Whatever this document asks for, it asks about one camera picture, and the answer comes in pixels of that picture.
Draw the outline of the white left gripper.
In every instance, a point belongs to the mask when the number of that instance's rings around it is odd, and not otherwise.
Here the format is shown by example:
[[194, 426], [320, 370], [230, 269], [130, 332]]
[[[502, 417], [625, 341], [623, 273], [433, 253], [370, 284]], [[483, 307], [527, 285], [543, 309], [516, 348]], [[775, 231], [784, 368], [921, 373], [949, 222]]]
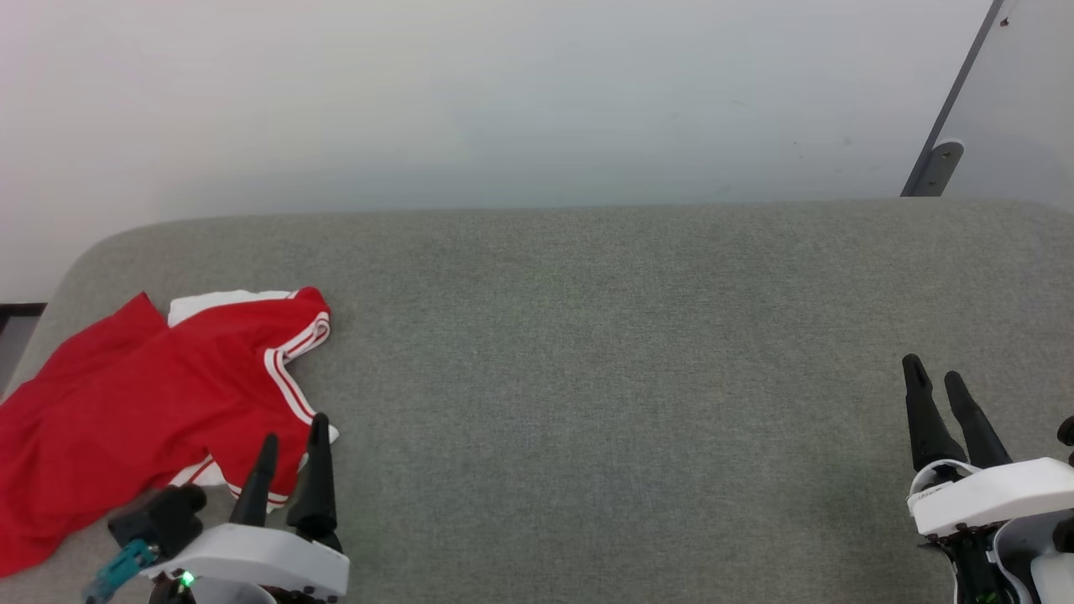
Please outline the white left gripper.
[[350, 561], [337, 538], [336, 493], [330, 420], [313, 418], [306, 444], [306, 478], [292, 497], [287, 524], [295, 533], [264, 528], [279, 437], [266, 435], [247, 475], [230, 523], [203, 532], [161, 565], [142, 575], [188, 581], [195, 601], [273, 601], [302, 596], [345, 601]]

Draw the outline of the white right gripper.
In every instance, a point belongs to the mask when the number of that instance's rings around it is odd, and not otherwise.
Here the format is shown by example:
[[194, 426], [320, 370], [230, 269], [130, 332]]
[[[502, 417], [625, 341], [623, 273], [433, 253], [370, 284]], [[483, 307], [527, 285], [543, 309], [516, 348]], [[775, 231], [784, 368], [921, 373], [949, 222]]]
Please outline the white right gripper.
[[[950, 437], [937, 409], [933, 385], [920, 357], [909, 353], [902, 368], [910, 459], [920, 472], [910, 484], [908, 509], [918, 534], [946, 538], [963, 530], [1073, 508], [1071, 466], [1051, 458], [1013, 463], [962, 375], [947, 372], [944, 386], [952, 415], [962, 428], [969, 462], [979, 469], [963, 463], [964, 450]], [[971, 473], [959, 481], [925, 488], [925, 481], [935, 475], [938, 461], [956, 461], [956, 468]]]

